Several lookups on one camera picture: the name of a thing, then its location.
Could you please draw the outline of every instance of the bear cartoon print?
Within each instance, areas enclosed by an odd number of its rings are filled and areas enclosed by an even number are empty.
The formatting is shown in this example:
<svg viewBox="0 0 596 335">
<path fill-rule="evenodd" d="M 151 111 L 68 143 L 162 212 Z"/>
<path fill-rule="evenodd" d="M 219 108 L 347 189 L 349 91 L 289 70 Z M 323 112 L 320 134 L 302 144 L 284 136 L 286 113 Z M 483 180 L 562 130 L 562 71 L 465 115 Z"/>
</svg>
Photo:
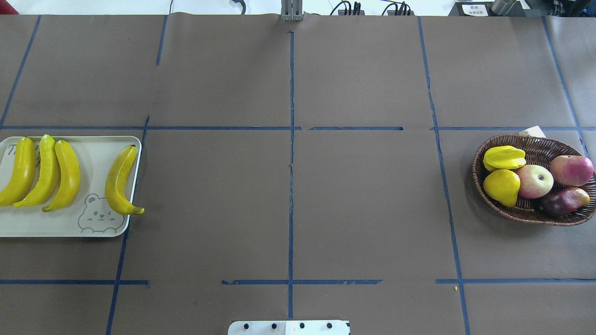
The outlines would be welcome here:
<svg viewBox="0 0 596 335">
<path fill-rule="evenodd" d="M 79 217 L 81 232 L 106 232 L 124 224 L 124 216 L 114 212 L 105 198 L 90 194 L 85 198 L 85 209 Z"/>
</svg>

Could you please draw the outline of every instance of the metal bracket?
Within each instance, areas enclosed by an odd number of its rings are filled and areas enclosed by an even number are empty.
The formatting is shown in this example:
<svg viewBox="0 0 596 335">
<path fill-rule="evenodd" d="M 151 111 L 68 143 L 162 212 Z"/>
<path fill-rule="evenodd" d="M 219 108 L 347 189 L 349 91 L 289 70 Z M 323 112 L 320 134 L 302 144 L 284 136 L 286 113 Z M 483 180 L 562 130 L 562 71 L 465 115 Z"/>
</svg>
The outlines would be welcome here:
<svg viewBox="0 0 596 335">
<path fill-rule="evenodd" d="M 302 21 L 302 0 L 281 0 L 282 21 Z"/>
<path fill-rule="evenodd" d="M 350 321 L 236 321 L 228 335 L 350 335 Z"/>
</svg>

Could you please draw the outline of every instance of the purple fruit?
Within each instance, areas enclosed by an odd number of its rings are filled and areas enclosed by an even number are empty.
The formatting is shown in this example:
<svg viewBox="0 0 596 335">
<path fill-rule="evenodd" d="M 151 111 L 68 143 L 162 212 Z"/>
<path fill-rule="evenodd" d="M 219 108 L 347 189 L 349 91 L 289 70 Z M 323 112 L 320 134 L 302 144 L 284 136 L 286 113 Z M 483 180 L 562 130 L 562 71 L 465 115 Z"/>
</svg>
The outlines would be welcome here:
<svg viewBox="0 0 596 335">
<path fill-rule="evenodd" d="M 550 171 L 561 185 L 582 186 L 594 176 L 594 165 L 584 156 L 563 155 L 555 157 L 550 165 Z"/>
<path fill-rule="evenodd" d="M 586 191 L 577 187 L 567 187 L 540 198 L 538 208 L 548 216 L 559 217 L 570 214 L 589 202 L 590 196 Z"/>
</svg>

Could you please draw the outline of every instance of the apple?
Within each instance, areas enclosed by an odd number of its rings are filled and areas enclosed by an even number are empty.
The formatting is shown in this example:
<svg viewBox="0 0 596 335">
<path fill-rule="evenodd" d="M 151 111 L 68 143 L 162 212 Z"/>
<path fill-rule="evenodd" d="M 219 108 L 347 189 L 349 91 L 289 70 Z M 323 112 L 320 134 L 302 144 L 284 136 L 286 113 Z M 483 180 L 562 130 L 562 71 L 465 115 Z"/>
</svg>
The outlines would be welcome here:
<svg viewBox="0 0 596 335">
<path fill-rule="evenodd" d="M 524 165 L 516 170 L 520 177 L 518 196 L 536 199 L 548 193 L 554 183 L 552 174 L 540 165 Z"/>
<path fill-rule="evenodd" d="M 550 171 L 555 182 L 579 187 L 592 179 L 594 165 L 587 157 L 564 155 L 552 160 Z"/>
</svg>

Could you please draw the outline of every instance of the sticker label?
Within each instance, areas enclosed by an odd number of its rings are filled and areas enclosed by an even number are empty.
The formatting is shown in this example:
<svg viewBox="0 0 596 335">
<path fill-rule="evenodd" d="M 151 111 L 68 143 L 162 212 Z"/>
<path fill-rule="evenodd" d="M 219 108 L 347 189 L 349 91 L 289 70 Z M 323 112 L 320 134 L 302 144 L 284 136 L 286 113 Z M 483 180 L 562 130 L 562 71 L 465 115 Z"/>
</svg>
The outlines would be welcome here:
<svg viewBox="0 0 596 335">
<path fill-rule="evenodd" d="M 461 9 L 464 14 L 470 16 L 488 16 L 488 10 L 484 5 L 462 5 Z"/>
</svg>

